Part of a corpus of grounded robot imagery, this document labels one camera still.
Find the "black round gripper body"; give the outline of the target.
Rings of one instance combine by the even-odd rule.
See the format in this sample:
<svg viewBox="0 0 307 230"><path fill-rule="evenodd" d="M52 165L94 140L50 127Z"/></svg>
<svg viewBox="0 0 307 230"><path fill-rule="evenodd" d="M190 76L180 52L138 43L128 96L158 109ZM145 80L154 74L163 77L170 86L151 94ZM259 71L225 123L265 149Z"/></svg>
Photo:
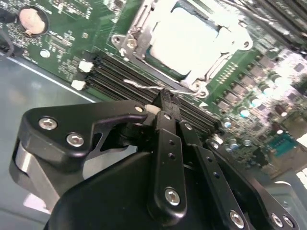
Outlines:
<svg viewBox="0 0 307 230"><path fill-rule="evenodd" d="M54 207L51 230L161 230L147 209L155 156L133 154L67 191ZM221 230L199 175L184 169L188 209L175 230Z"/></svg>

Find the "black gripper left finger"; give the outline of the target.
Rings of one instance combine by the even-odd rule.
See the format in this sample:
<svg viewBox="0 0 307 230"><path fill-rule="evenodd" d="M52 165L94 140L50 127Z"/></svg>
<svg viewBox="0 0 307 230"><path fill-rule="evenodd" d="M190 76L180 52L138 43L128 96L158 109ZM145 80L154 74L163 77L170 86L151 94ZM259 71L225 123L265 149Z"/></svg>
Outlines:
<svg viewBox="0 0 307 230"><path fill-rule="evenodd" d="M155 156L147 201L153 220L175 225L187 196L177 122L167 92L152 105L134 100L42 107L24 113L10 165L17 184L34 192L52 213L62 196L97 173L138 153Z"/></svg>

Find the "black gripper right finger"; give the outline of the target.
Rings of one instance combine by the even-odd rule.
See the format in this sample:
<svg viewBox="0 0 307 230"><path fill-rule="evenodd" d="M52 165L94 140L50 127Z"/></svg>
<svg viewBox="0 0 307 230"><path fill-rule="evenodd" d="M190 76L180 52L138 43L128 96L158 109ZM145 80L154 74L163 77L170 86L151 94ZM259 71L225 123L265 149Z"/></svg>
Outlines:
<svg viewBox="0 0 307 230"><path fill-rule="evenodd" d="M174 116L183 141L184 156L201 175L208 191L210 219L216 230L298 230L294 217L255 179L237 164L213 136L221 123L202 118L203 139L182 118L180 98L167 92L167 111Z"/></svg>

